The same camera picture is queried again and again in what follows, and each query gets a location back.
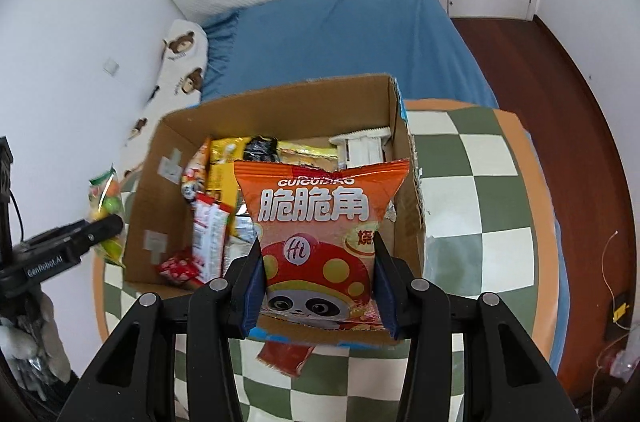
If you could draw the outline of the orange panda snack bag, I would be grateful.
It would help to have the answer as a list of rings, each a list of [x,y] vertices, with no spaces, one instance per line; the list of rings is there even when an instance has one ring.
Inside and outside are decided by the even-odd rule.
[[[406,159],[335,172],[235,162],[266,275],[262,330],[299,343],[390,343],[373,298],[374,236],[409,169]]]

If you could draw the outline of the small red snack packet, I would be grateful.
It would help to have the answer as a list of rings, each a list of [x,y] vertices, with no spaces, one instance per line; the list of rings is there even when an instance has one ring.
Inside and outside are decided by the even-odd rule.
[[[155,266],[157,275],[177,287],[197,287],[200,272],[190,250],[179,251]]]

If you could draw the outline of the yellow snack bag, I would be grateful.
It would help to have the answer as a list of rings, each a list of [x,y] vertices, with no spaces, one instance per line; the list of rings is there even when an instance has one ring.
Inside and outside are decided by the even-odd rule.
[[[239,186],[234,163],[243,159],[249,137],[213,139],[209,145],[209,164],[205,194],[234,210],[238,206]]]

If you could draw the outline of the black red snack packet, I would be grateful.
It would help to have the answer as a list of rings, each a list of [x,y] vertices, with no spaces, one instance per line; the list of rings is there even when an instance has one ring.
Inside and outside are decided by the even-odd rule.
[[[243,160],[256,162],[279,162],[278,141],[272,137],[252,137],[244,147]]]

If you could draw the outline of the yellow egg cracker packet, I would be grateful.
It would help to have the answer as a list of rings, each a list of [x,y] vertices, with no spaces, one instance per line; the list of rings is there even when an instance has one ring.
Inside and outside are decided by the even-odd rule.
[[[279,141],[278,157],[282,163],[304,165],[326,172],[338,169],[338,153],[335,147],[314,147],[304,144]]]

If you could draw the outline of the colourful candy bag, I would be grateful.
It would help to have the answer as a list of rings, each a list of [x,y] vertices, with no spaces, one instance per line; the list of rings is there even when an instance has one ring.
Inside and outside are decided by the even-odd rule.
[[[90,208],[90,220],[99,221],[104,217],[115,214],[121,220],[124,219],[124,204],[120,193],[119,180],[114,167],[99,176],[90,179],[88,200]],[[125,241],[124,234],[118,235],[100,242],[94,247],[96,254],[107,264],[124,268]]]

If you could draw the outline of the blue printed cardboard box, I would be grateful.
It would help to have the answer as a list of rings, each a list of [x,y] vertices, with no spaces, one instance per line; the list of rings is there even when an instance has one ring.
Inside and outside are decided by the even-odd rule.
[[[358,75],[273,86],[163,116],[150,130],[149,150],[134,194],[124,255],[126,283],[164,299],[182,294],[182,289],[155,272],[160,258],[184,248],[192,233],[189,207],[167,171],[172,165],[185,165],[205,136],[262,135],[322,143],[337,134],[372,127],[389,127],[387,155],[410,162],[409,175],[394,199],[394,231],[385,241],[401,260],[399,272],[410,279],[418,277],[425,220],[418,158],[404,103],[392,77]]]

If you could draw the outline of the dark red snack packet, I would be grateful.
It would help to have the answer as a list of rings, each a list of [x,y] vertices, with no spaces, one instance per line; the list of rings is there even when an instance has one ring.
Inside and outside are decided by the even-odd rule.
[[[299,378],[314,346],[267,341],[257,360],[289,378]]]

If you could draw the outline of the green checkered table mat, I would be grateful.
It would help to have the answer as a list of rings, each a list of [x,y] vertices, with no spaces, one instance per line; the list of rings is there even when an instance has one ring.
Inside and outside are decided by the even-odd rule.
[[[570,297],[558,222],[535,149],[513,113],[451,100],[408,101],[424,200],[424,276],[474,299],[506,301],[552,367]],[[231,346],[252,421],[390,421],[409,347],[321,346],[288,379],[261,364],[262,336]]]

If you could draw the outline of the bear print pillow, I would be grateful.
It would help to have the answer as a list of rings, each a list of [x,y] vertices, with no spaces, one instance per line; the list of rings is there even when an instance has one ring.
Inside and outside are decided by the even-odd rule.
[[[160,70],[150,98],[130,129],[120,151],[117,171],[122,179],[141,168],[155,128],[163,116],[201,101],[207,66],[208,40],[203,28],[175,20],[164,39]]]

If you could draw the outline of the white plastic packet in box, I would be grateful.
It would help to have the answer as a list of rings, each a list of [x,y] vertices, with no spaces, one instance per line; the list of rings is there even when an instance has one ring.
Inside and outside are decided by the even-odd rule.
[[[390,127],[375,127],[330,137],[329,143],[337,148],[338,168],[346,170],[384,162],[384,145],[391,134]]]

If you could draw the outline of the blue bed sheet mattress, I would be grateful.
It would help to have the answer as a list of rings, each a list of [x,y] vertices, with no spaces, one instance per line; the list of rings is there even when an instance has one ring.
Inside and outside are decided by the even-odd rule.
[[[203,101],[324,77],[387,74],[409,100],[498,102],[438,0],[273,0],[206,19]]]

